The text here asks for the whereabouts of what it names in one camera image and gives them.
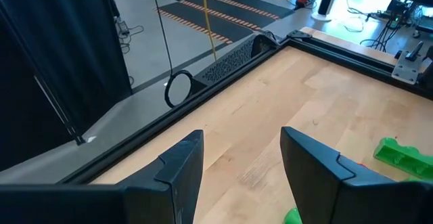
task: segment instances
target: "concrete floor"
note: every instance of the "concrete floor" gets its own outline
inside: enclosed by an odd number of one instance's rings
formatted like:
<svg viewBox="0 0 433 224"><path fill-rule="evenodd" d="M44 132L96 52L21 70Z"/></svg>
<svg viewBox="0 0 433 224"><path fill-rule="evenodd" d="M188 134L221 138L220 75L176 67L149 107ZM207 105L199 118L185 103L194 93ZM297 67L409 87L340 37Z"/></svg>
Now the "concrete floor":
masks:
<svg viewBox="0 0 433 224"><path fill-rule="evenodd" d="M292 8L286 0L263 1ZM351 7L362 12L375 12L386 9L389 1L349 0L349 3ZM2 171L0 183L55 183L170 110L164 102L164 84L168 80L170 65L159 19L154 11L156 8L154 0L115 0L115 2L122 19L129 27L138 25L144 27L143 33L132 38L131 50L124 55L129 74L135 79L133 87L139 88L136 89L138 92L115 105L86 132L84 138L94 137L92 142L79 147L74 142L70 142ZM158 0L158 2L159 5L166 5L174 0ZM359 43L363 39L376 38L384 25L376 20L364 22L358 18L358 15L349 14L346 0L335 1L332 7L335 18L331 22L314 21L311 18L313 11L299 9L295 14L268 25L264 30L270 30L283 37L290 31L310 26ZM169 18L162 19L174 67L182 66L192 74L197 74L214 62L213 57L208 55L192 64L185 63L210 49L208 37ZM345 26L354 30L362 29L362 32L348 32ZM396 53L400 49L414 47L419 40L412 38L412 32L413 28L402 28L388 43L387 52ZM423 34L421 39L426 43L421 52L425 52L432 42L427 34ZM217 55L221 57L240 42L242 41L224 47L217 52Z"/></svg>

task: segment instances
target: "green toy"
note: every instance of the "green toy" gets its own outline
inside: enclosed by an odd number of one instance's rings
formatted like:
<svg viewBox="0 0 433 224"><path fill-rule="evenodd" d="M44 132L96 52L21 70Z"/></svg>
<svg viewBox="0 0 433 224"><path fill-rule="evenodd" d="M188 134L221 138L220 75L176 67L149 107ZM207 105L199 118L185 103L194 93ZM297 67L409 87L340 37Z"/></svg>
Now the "green toy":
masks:
<svg viewBox="0 0 433 224"><path fill-rule="evenodd" d="M393 138L380 140L374 158L419 178L433 180L433 156L424 156L415 147L400 146Z"/></svg>
<svg viewBox="0 0 433 224"><path fill-rule="evenodd" d="M284 224L302 224L298 208L295 207L289 210L286 217L284 217Z"/></svg>

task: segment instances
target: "wooden tabletop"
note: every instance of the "wooden tabletop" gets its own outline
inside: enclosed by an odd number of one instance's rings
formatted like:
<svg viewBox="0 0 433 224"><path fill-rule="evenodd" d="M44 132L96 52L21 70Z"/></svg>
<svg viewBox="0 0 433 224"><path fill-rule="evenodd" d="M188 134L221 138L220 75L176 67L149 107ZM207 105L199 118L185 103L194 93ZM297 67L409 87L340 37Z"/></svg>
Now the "wooden tabletop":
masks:
<svg viewBox="0 0 433 224"><path fill-rule="evenodd" d="M396 62L393 55L311 28L302 30ZM381 138L395 137L402 145L433 154L432 118L432 102L427 99L286 47L94 183L117 183L194 129L203 129L204 173L195 223L281 223L295 205L279 149L282 126L402 180L408 174L373 159L374 148Z"/></svg>

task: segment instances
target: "black aluminum frame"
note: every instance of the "black aluminum frame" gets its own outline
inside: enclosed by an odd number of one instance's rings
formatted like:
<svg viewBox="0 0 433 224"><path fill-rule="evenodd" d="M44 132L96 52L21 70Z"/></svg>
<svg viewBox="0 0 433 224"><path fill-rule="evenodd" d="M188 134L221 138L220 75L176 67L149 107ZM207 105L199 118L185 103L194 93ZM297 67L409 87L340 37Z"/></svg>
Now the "black aluminum frame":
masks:
<svg viewBox="0 0 433 224"><path fill-rule="evenodd" d="M257 35L255 41L257 43L254 44L254 47L263 47L266 45L267 48L264 51L260 50L260 52L253 51L252 58L249 62L227 74L224 79L197 90L184 102L175 106L172 110L162 115L154 122L121 141L119 144L74 171L58 183L86 184L91 182L116 163L126 158L136 149L155 138L155 136L159 135L178 120L181 120L192 110L202 105L224 88L230 86L231 83L236 82L237 79L240 79L243 75L247 74L249 71L265 62L285 47L293 47L311 53L317 57L334 62L351 70L355 70L384 83L388 83L389 85L393 85L428 99L433 99L433 88L427 88L419 83L409 85L393 79L391 77L392 70L394 69L393 65L367 57L366 55L355 53L343 47L338 47L320 39L313 38L312 36L297 30L291 32L279 43L276 43L274 39L264 35Z"/></svg>

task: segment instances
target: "yellow cable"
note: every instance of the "yellow cable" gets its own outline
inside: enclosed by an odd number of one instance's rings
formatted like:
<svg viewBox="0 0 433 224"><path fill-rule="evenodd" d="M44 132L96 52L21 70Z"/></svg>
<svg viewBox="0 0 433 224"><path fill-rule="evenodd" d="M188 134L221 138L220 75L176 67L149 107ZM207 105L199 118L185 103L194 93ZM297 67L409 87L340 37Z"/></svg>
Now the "yellow cable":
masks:
<svg viewBox="0 0 433 224"><path fill-rule="evenodd" d="M208 14L208 0L203 0L203 6L204 6L204 17L206 19L206 26L208 29L210 44L212 45L212 52L214 54L215 61L217 61L217 52L215 51L215 45L214 45L214 41L212 40L212 33L210 31L210 22L209 22L209 14Z"/></svg>

